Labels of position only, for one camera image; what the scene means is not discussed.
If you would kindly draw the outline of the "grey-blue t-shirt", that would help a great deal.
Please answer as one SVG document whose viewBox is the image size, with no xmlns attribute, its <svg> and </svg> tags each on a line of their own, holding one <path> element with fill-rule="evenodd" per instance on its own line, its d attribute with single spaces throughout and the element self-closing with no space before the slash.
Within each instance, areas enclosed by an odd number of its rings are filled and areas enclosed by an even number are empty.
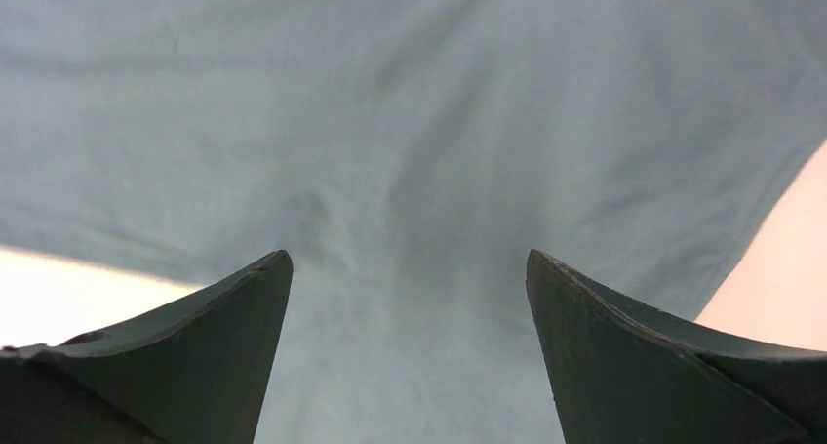
<svg viewBox="0 0 827 444">
<path fill-rule="evenodd" d="M 542 250 L 695 316 L 826 137 L 826 0 L 1 0 L 3 243 L 295 264 L 260 443 L 558 443 Z"/>
</svg>

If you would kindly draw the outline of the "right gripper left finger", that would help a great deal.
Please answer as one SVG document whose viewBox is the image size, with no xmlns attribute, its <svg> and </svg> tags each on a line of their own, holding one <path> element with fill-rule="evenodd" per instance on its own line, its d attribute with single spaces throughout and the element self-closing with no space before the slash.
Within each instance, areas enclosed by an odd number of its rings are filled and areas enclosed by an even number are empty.
<svg viewBox="0 0 827 444">
<path fill-rule="evenodd" d="M 1 352 L 5 443 L 250 443 L 293 263 L 227 278 L 65 343 Z"/>
</svg>

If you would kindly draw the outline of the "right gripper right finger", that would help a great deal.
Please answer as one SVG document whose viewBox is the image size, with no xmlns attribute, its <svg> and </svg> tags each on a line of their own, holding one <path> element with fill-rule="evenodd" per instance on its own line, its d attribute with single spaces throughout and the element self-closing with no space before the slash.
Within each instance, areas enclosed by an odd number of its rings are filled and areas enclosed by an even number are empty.
<svg viewBox="0 0 827 444">
<path fill-rule="evenodd" d="M 822 443 L 826 355 L 723 333 L 533 250 L 526 287 L 569 443 Z"/>
</svg>

